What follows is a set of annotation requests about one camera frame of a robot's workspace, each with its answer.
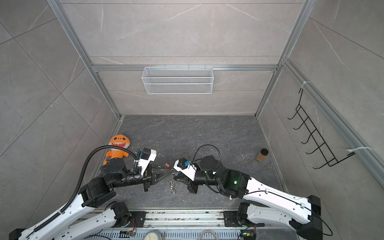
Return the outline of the red key tag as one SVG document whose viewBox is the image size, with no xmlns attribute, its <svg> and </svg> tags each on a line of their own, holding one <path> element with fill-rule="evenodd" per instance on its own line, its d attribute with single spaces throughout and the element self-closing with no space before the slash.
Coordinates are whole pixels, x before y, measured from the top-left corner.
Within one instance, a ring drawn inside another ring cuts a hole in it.
<svg viewBox="0 0 384 240">
<path fill-rule="evenodd" d="M 171 166 L 170 164 L 168 164 L 168 163 L 164 163 L 164 166 L 165 166 L 167 169 L 171 169 L 171 168 L 172 168 L 172 166 Z"/>
</svg>

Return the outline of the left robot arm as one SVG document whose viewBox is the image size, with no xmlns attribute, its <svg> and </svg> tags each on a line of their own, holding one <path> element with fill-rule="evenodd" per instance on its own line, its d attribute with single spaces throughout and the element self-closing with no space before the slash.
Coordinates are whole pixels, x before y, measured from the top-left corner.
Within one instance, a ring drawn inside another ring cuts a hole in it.
<svg viewBox="0 0 384 240">
<path fill-rule="evenodd" d="M 136 172 L 127 169 L 123 159 L 115 158 L 101 167 L 101 176 L 90 180 L 76 190 L 70 200 L 55 213 L 46 217 L 36 226 L 28 229 L 15 229 L 9 234 L 10 240 L 53 240 L 64 234 L 75 239 L 70 225 L 87 213 L 99 208 L 116 196 L 115 189 L 133 185 L 143 185 L 145 191 L 169 176 L 171 171 L 146 161 Z"/>
</svg>

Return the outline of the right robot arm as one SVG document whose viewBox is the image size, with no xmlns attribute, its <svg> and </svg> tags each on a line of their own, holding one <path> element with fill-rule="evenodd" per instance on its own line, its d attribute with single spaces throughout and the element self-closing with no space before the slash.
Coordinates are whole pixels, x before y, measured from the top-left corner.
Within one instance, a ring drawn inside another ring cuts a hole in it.
<svg viewBox="0 0 384 240">
<path fill-rule="evenodd" d="M 230 199 L 246 200 L 235 217 L 239 225 L 286 225 L 306 240 L 323 239 L 321 200 L 317 196 L 299 197 L 279 191 L 250 175 L 225 168 L 212 155 L 199 163 L 182 158 L 173 168 L 176 181 L 186 184 L 192 194 L 199 186 L 206 186 Z"/>
</svg>

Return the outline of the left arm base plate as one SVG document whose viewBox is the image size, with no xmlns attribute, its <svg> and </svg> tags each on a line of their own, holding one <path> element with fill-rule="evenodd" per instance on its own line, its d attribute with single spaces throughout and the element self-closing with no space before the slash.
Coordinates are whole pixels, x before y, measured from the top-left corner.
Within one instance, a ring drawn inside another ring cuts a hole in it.
<svg viewBox="0 0 384 240">
<path fill-rule="evenodd" d="M 122 217 L 118 217 L 112 228 L 143 228 L 147 212 L 130 212 Z"/>
</svg>

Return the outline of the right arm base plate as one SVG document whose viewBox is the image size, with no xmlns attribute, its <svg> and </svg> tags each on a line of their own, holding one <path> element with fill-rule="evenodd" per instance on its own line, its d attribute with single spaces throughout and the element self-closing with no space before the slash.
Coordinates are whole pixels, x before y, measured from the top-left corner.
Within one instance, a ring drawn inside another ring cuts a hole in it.
<svg viewBox="0 0 384 240">
<path fill-rule="evenodd" d="M 264 227 L 264 223 L 252 223 L 248 220 L 247 213 L 239 211 L 224 211 L 224 222 L 226 227 Z"/>
</svg>

